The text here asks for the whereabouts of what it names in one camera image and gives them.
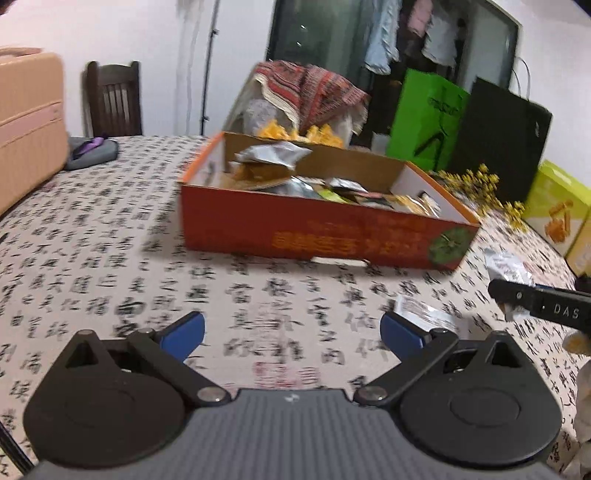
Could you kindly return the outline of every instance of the green shopping bag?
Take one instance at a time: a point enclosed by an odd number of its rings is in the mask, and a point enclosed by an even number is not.
[[[435,73],[407,70],[386,155],[444,170],[470,94]]]

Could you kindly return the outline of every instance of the gray pouch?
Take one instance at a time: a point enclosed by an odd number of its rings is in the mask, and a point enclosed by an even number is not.
[[[70,145],[70,154],[66,161],[66,165],[64,166],[64,170],[78,170],[80,168],[106,163],[117,158],[117,155],[119,154],[119,144],[114,140],[104,140],[102,145],[99,145],[74,159],[72,152],[90,140],[92,140],[92,138],[69,138],[68,143]]]

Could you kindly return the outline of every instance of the metal pivot screw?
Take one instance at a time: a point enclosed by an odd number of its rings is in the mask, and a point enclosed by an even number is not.
[[[217,403],[226,397],[226,391],[220,387],[203,387],[197,392],[197,398],[207,403]]]
[[[388,392],[382,387],[369,386],[360,388],[359,396],[365,401],[380,401],[388,396]]]
[[[154,329],[153,328],[150,328],[150,327],[140,328],[140,329],[138,329],[138,332],[139,333],[144,333],[144,334],[146,334],[146,335],[148,335],[150,337],[154,336],[154,334],[156,333],[154,331]]]

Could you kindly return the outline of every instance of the calligraphy print tablecloth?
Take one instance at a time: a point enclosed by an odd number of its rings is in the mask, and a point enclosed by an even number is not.
[[[453,274],[187,251],[176,181],[203,140],[119,141],[116,161],[59,173],[0,221],[0,235],[8,234],[0,244],[0,418],[25,451],[24,406],[79,329],[125,336],[201,310],[205,341],[187,363],[214,382],[231,391],[338,387],[350,394],[397,364],[378,324],[406,295],[457,316],[473,338],[509,331],[564,412],[549,463],[562,469],[572,458],[575,379],[584,360],[561,349],[559,326],[505,323],[486,291],[487,247],[518,254],[538,283],[572,286],[564,261],[535,233],[516,234],[487,218]],[[18,476],[5,456],[2,476]]]

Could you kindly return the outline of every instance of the yellow box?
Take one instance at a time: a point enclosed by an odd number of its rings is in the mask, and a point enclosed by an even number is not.
[[[566,263],[578,277],[584,273],[591,275],[591,215],[579,231],[579,236],[566,257]]]
[[[525,202],[523,220],[566,257],[591,206],[591,190],[544,160]]]

